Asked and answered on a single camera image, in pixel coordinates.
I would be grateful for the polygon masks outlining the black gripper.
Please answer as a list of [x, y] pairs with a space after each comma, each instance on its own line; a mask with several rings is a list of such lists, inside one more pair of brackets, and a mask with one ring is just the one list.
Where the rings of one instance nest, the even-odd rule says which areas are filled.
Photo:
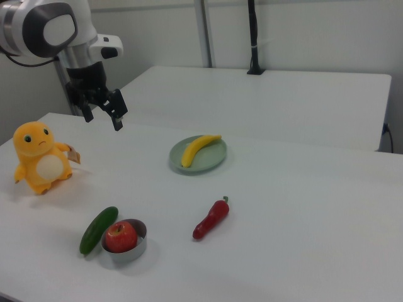
[[101, 106], [113, 123], [115, 131], [123, 128], [123, 116], [128, 112], [124, 98], [119, 89], [109, 91], [106, 87], [106, 74], [102, 62], [84, 68], [67, 68], [69, 82], [66, 91], [69, 101], [79, 107], [89, 123], [94, 116], [89, 104]]

